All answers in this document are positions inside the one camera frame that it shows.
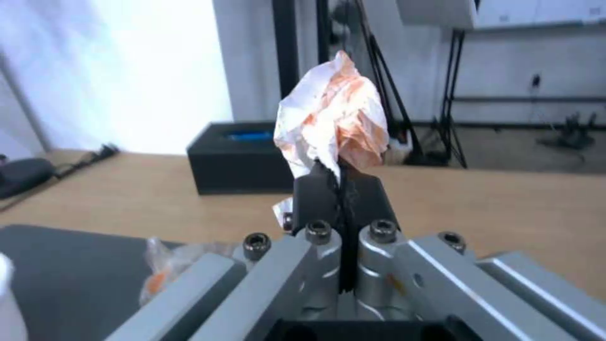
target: black box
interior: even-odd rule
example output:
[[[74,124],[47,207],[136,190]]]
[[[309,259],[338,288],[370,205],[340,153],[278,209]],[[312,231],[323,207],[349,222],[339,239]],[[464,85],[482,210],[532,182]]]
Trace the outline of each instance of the black box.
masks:
[[[187,148],[200,194],[292,193],[275,123],[212,123]]]

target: crumpled tissue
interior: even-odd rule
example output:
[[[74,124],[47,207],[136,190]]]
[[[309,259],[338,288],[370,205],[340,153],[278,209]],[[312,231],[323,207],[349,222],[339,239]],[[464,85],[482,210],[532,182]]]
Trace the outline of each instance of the crumpled tissue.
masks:
[[[380,165],[389,134],[375,85],[339,51],[309,70],[280,102],[273,140],[295,178],[319,159],[340,181],[339,156],[358,169]],[[273,208],[280,224],[289,200]]]

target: white cup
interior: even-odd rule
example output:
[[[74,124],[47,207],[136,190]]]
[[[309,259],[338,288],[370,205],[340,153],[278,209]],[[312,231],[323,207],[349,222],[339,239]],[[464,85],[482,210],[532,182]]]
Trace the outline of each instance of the white cup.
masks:
[[[27,341],[27,330],[19,311],[10,281],[13,278],[13,262],[0,254],[0,340]]]

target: white wall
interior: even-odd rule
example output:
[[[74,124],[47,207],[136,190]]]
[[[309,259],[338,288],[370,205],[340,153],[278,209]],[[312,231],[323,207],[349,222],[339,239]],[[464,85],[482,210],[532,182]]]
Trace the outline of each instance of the white wall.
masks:
[[[0,44],[51,148],[183,154],[232,120],[211,0],[4,1]]]
[[[299,58],[303,70],[316,61],[314,1],[296,1]],[[273,119],[279,101],[278,67],[271,0],[215,0],[231,103],[236,119]],[[404,26],[394,0],[364,1],[370,26],[385,55],[409,115],[431,120],[440,111],[450,31]],[[540,96],[606,95],[606,27],[473,33],[463,50],[457,95],[529,95],[531,77],[540,72]],[[455,104],[457,121],[562,121],[599,104]]]
[[[0,154],[10,160],[18,160],[34,157],[43,151],[16,95],[0,72]]]

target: wooden table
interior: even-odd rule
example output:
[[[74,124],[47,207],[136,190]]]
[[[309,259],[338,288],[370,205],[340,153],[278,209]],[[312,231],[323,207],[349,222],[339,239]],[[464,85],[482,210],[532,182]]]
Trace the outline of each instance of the wooden table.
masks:
[[[73,161],[79,152],[55,152]],[[379,167],[402,230],[462,234],[478,256],[523,250],[606,302],[606,178]],[[0,213],[13,223],[189,243],[279,238],[271,206],[286,195],[196,193],[186,157],[120,154]]]

